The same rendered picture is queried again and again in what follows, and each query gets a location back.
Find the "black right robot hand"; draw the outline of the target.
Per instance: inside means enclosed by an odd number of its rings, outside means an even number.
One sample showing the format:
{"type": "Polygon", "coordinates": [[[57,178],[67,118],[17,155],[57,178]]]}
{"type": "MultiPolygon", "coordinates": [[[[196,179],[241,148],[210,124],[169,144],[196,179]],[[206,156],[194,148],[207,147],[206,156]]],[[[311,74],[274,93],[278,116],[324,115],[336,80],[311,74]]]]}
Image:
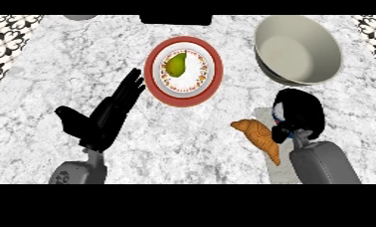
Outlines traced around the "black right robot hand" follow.
{"type": "Polygon", "coordinates": [[[272,106],[283,104],[284,121],[271,128],[271,139],[283,143],[288,134],[297,129],[309,130],[309,139],[315,139],[324,131],[324,113],[318,98],[297,89],[277,92],[272,106]]]}

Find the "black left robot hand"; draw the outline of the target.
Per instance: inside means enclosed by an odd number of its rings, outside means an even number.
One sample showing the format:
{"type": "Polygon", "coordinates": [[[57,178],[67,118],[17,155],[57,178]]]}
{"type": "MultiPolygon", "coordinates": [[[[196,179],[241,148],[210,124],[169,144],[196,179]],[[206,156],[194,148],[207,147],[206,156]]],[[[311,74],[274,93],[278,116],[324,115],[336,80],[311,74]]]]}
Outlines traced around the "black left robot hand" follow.
{"type": "Polygon", "coordinates": [[[113,94],[106,97],[89,116],[66,106],[58,106],[54,113],[61,121],[63,132],[79,139],[79,145],[103,152],[113,144],[126,115],[145,89],[141,70],[132,68],[113,94]]]}

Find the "blue and white can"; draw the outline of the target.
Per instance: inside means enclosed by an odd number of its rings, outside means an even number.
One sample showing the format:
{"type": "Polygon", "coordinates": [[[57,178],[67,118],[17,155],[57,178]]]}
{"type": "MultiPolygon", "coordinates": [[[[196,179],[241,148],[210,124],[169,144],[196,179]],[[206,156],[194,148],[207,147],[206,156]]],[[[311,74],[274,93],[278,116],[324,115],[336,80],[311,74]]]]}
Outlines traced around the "blue and white can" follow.
{"type": "Polygon", "coordinates": [[[281,103],[277,103],[275,106],[272,107],[271,116],[272,116],[275,124],[280,124],[284,121],[283,104],[281,103]]]}

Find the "large beige bowl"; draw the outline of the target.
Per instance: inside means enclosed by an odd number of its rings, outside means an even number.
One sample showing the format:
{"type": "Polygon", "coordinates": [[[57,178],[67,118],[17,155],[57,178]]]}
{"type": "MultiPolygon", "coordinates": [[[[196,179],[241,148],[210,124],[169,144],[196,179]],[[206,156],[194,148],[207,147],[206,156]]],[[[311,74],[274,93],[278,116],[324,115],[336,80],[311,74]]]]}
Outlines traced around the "large beige bowl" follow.
{"type": "Polygon", "coordinates": [[[300,15],[271,15],[259,22],[253,53],[262,72],[283,85],[321,84],[340,71],[339,44],[324,27],[300,15]]]}

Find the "pale grey placemat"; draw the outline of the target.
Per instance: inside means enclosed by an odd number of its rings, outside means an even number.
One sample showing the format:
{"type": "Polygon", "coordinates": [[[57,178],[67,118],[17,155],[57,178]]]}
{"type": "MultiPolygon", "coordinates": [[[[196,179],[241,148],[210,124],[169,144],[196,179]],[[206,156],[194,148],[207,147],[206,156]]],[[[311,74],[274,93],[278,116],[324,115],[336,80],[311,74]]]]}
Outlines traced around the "pale grey placemat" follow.
{"type": "MultiPolygon", "coordinates": [[[[275,126],[271,116],[271,108],[255,108],[252,114],[255,119],[266,126],[266,128],[272,128],[275,126]]],[[[288,161],[288,152],[291,149],[291,139],[287,138],[283,144],[278,146],[278,165],[274,165],[266,153],[263,154],[266,173],[271,184],[299,184],[299,179],[294,174],[291,163],[288,161]]]]}

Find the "brown croissant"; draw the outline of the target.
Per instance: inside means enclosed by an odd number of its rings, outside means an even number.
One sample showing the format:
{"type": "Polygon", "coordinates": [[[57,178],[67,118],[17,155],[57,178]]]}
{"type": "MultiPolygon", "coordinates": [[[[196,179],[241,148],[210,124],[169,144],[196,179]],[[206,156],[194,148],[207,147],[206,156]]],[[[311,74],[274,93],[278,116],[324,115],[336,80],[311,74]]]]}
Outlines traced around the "brown croissant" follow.
{"type": "Polygon", "coordinates": [[[271,139],[271,131],[256,119],[232,121],[230,126],[243,132],[253,146],[265,152],[274,165],[280,164],[278,145],[271,139]]]}

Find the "red rimmed white plate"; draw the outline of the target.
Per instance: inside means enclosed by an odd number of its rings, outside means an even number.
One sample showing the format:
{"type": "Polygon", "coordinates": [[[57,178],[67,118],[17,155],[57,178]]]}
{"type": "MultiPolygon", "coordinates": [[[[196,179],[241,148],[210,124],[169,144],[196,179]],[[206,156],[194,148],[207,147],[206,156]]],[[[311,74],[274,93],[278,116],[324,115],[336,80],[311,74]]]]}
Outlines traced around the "red rimmed white plate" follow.
{"type": "Polygon", "coordinates": [[[148,91],[166,105],[185,108],[213,95],[222,77],[216,50],[201,39],[172,37],[153,48],[145,64],[148,91]]]}

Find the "green pear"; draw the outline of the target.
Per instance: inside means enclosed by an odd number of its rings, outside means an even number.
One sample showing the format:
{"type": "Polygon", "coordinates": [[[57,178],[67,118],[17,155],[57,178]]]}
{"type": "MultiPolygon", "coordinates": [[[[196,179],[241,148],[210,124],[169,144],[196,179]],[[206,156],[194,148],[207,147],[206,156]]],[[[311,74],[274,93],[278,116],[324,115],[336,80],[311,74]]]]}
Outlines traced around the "green pear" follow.
{"type": "Polygon", "coordinates": [[[178,53],[166,63],[166,72],[171,77],[176,78],[185,71],[187,53],[178,53]]]}

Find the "grey round object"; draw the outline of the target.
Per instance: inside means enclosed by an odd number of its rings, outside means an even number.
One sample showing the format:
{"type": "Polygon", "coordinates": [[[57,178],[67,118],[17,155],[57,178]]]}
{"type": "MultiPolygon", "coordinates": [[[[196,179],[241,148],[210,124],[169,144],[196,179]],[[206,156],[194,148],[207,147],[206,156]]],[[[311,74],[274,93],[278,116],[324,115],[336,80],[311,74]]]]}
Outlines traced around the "grey round object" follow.
{"type": "Polygon", "coordinates": [[[92,19],[97,15],[63,15],[69,20],[84,21],[92,19]]]}

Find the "black appliance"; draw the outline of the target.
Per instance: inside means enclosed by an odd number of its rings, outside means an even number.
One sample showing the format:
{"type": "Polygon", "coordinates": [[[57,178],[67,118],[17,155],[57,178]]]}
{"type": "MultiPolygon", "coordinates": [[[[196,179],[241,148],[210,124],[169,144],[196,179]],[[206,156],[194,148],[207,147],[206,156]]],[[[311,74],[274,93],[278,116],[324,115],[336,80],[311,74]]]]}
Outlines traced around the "black appliance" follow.
{"type": "Polygon", "coordinates": [[[209,15],[141,15],[141,22],[144,24],[169,24],[169,25],[200,25],[210,24],[209,15]]]}

